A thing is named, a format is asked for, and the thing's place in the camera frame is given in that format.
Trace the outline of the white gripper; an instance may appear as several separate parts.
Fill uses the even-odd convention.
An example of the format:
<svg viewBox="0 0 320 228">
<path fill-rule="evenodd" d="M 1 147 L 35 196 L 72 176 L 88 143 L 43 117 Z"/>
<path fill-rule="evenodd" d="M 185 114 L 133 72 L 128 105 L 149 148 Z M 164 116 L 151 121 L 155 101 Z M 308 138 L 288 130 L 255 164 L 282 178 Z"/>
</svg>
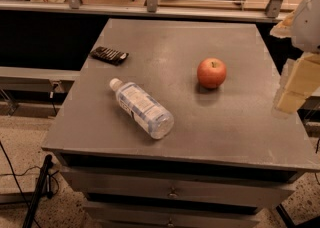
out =
<svg viewBox="0 0 320 228">
<path fill-rule="evenodd" d="M 283 66 L 273 108 L 293 114 L 320 87 L 320 0 L 303 0 L 270 31 L 276 38 L 290 38 L 294 47 L 304 51 L 297 60 Z"/>
</svg>

